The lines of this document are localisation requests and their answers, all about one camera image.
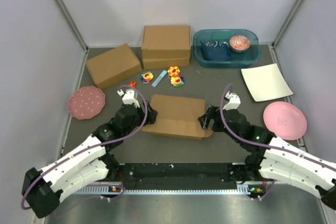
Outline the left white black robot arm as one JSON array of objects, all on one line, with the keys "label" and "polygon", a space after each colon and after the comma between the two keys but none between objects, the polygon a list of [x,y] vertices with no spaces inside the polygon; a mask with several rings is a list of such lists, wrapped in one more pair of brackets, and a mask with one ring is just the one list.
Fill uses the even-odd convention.
[{"label": "left white black robot arm", "polygon": [[24,177],[21,208],[31,209],[37,218],[51,214],[68,196],[99,180],[114,180],[120,164],[110,151],[154,124],[158,112],[147,101],[144,107],[124,104],[115,116],[99,126],[78,147],[52,164],[31,168]]}]

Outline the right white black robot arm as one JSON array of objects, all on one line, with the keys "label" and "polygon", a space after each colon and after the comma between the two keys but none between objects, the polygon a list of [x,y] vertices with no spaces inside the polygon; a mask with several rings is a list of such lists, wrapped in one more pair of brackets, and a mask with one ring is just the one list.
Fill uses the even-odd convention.
[{"label": "right white black robot arm", "polygon": [[335,163],[315,157],[287,143],[264,127],[250,124],[236,109],[221,110],[209,106],[198,118],[202,129],[212,126],[224,132],[250,152],[245,161],[245,174],[276,180],[300,188],[335,209]]}]

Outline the brown cardboard box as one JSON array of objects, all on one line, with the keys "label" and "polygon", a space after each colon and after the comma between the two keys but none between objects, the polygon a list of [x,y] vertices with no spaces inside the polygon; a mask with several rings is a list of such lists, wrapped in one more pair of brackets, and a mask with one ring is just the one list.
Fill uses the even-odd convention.
[{"label": "brown cardboard box", "polygon": [[195,140],[202,140],[213,134],[211,129],[202,129],[198,121],[205,114],[204,99],[154,94],[150,106],[158,114],[155,123],[144,126],[143,132]]}]

